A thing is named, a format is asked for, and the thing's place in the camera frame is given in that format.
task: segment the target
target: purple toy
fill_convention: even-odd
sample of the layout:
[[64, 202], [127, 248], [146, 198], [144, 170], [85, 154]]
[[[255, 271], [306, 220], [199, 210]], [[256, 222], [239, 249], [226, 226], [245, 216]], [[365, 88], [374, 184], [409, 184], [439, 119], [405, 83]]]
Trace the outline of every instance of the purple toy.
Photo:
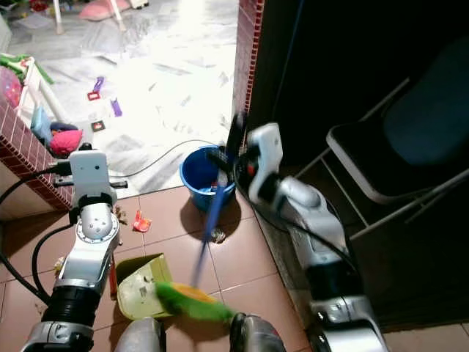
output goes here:
[[117, 102], [117, 98], [116, 100], [111, 99], [111, 106], [112, 106], [112, 109], [114, 110], [115, 117], [122, 116], [122, 110], [120, 109], [119, 103]]
[[95, 87], [93, 88], [93, 92], [99, 92], [103, 83], [104, 83], [104, 77], [98, 77], [96, 80]]

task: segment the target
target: blue bucket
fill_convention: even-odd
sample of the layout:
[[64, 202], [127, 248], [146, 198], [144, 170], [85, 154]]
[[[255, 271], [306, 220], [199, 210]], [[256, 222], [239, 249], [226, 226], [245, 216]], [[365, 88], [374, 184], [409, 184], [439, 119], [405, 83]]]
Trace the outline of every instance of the blue bucket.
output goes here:
[[[179, 174], [184, 185], [189, 188], [191, 199], [196, 207], [207, 211], [215, 192], [211, 191], [212, 183], [217, 180], [218, 168], [207, 157], [207, 151], [216, 146], [200, 147], [192, 152], [180, 164]], [[226, 205], [235, 194], [235, 184], [230, 183], [224, 191], [223, 205]]]

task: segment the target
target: white marble floor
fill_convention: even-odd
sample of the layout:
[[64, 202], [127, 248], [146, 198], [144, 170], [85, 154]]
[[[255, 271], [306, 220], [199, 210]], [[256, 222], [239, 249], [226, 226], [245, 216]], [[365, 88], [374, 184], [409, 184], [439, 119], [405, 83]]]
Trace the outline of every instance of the white marble floor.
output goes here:
[[[108, 156], [112, 175], [129, 175], [174, 145], [226, 140], [232, 117], [237, 0], [150, 0], [122, 13], [128, 30], [113, 18], [80, 20], [63, 14], [65, 34], [53, 26], [28, 30], [11, 23], [11, 54], [32, 54], [55, 81], [52, 89], [85, 140]], [[101, 99], [88, 101], [104, 76]], [[123, 115], [114, 117], [110, 99]], [[106, 129], [91, 132], [103, 120]], [[189, 142], [146, 171], [129, 177], [129, 197], [181, 185], [178, 166], [206, 142]]]

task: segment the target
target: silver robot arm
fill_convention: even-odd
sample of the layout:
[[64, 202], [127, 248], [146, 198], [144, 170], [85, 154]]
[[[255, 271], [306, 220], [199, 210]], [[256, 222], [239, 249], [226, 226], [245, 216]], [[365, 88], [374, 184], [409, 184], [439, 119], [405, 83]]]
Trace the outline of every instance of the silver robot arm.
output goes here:
[[80, 150], [61, 162], [70, 162], [72, 179], [61, 179], [58, 186], [75, 186], [75, 244], [56, 280], [42, 321], [32, 329], [23, 352], [82, 352], [92, 348], [95, 310], [119, 243], [119, 221], [112, 213], [117, 197], [109, 183], [106, 155], [97, 150]]
[[[247, 155], [251, 155], [248, 168], [252, 177], [248, 187], [251, 201], [269, 206], [349, 256], [344, 229], [328, 210], [324, 196], [313, 186], [278, 175], [282, 147], [277, 124], [267, 124], [248, 135]], [[314, 350], [387, 351], [359, 274], [307, 232], [285, 226], [311, 288], [313, 301], [309, 306], [316, 323], [309, 327], [309, 337]]]

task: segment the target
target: broom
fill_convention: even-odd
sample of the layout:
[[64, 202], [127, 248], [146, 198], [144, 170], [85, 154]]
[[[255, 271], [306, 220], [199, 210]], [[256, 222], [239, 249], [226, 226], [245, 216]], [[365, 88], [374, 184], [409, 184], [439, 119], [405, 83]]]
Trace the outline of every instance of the broom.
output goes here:
[[[232, 161], [239, 153], [244, 138], [246, 114], [240, 113], [233, 117], [226, 142], [226, 156]], [[227, 306], [213, 297], [208, 296], [197, 288], [204, 253], [210, 242], [212, 231], [218, 223], [218, 217], [223, 206], [224, 190], [228, 186], [228, 174], [219, 169], [217, 178], [217, 191], [210, 205], [207, 224], [205, 226], [202, 250], [193, 273], [192, 287], [184, 284], [157, 282], [156, 294], [165, 310], [173, 315], [186, 314], [193, 319], [226, 321], [235, 314]]]

